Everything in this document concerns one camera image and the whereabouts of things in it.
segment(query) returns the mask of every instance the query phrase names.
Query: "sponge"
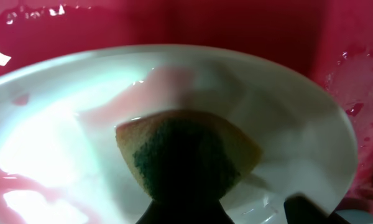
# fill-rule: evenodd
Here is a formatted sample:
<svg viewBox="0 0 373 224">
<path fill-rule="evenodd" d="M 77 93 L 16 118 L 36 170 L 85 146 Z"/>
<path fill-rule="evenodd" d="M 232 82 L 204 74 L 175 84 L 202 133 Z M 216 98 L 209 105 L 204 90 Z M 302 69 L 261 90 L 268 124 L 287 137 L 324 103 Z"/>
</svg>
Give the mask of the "sponge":
<svg viewBox="0 0 373 224">
<path fill-rule="evenodd" d="M 218 201 L 257 165 L 261 150 L 210 113 L 174 110 L 116 129 L 122 156 L 155 201 L 195 206 Z"/>
</svg>

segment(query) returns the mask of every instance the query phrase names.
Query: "oval plate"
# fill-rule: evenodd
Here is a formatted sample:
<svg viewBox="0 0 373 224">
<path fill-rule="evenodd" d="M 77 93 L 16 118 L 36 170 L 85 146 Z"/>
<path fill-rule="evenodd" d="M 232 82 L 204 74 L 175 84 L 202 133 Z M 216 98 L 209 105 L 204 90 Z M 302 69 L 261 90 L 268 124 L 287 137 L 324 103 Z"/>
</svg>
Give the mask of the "oval plate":
<svg viewBox="0 0 373 224">
<path fill-rule="evenodd" d="M 150 198 L 114 127 L 174 108 L 222 116 L 263 149 L 251 175 L 221 199 L 235 223 L 286 223 L 283 202 L 294 194 L 330 213 L 353 180 L 352 126 L 304 76 L 230 50 L 120 47 L 0 78 L 0 222 L 135 223 Z"/>
</svg>

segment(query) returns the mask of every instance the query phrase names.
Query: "sponge edge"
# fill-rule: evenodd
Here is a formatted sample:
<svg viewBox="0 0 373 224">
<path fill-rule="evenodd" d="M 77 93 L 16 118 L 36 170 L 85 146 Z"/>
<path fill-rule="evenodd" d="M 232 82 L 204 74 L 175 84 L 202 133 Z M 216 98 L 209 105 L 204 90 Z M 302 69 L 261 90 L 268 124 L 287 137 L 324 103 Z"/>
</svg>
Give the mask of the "sponge edge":
<svg viewBox="0 0 373 224">
<path fill-rule="evenodd" d="M 166 143 L 153 147 L 151 146 L 152 138 L 156 143 L 160 141 L 166 141 Z M 199 139 L 198 145 L 193 143 L 194 139 Z M 200 200 L 197 198 L 202 198 L 202 195 L 209 197 L 208 200 L 218 200 L 249 174 L 261 157 L 258 145 L 237 127 L 213 114 L 197 111 L 165 111 L 123 124 L 116 130 L 116 140 L 127 166 L 139 185 L 158 201 L 171 200 L 177 195 L 183 195 L 190 200 Z M 195 153 L 189 150 L 194 148 L 199 148 L 199 158 L 188 157 Z M 172 154 L 172 157 L 178 159 L 176 162 L 169 160 L 164 162 L 166 160 L 163 153 Z M 144 157 L 148 155 L 149 162 L 145 160 L 141 163 L 142 155 Z M 168 163 L 174 168 L 166 167 L 163 163 Z M 166 173 L 167 176 L 159 178 L 152 169 L 162 169 L 160 173 Z M 175 174 L 178 170 L 182 176 Z M 192 184 L 191 178 L 187 177 L 189 173 L 206 177 L 198 177 L 196 179 L 198 183 Z M 162 185 L 160 190 L 167 192 L 166 197 L 158 194 L 158 190 L 155 189 L 158 183 Z M 184 191 L 188 189 L 190 192 L 189 195 L 185 192 L 175 193 L 173 189 Z"/>
</svg>

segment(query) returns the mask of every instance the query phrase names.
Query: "white plate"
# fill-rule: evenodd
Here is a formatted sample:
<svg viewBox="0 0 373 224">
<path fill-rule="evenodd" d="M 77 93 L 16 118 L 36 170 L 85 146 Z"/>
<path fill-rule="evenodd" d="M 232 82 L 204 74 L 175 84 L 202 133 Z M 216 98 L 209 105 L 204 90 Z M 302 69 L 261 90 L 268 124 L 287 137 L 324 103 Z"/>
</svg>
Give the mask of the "white plate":
<svg viewBox="0 0 373 224">
<path fill-rule="evenodd" d="M 283 202 L 297 193 L 330 213 L 354 177 L 351 124 L 304 76 L 229 50 L 121 47 L 0 78 L 0 167 L 67 190 L 47 203 L 42 192 L 14 189 L 7 204 L 27 223 L 79 224 L 92 211 L 101 223 L 135 223 L 150 198 L 128 171 L 114 126 L 169 108 L 218 114 L 263 149 L 251 176 L 221 200 L 235 223 L 286 223 Z"/>
</svg>

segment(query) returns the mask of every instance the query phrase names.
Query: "pink surface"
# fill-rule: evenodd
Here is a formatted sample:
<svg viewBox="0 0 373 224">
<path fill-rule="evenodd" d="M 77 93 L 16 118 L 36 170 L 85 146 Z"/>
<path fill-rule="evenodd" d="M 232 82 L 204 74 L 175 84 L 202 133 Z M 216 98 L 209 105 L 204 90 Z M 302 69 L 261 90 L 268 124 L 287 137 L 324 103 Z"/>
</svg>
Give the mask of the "pink surface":
<svg viewBox="0 0 373 224">
<path fill-rule="evenodd" d="M 0 75 L 73 52 L 158 43 L 254 54 L 325 88 L 359 144 L 357 176 L 340 208 L 373 213 L 373 0 L 0 0 L 0 53 L 11 57 Z"/>
</svg>

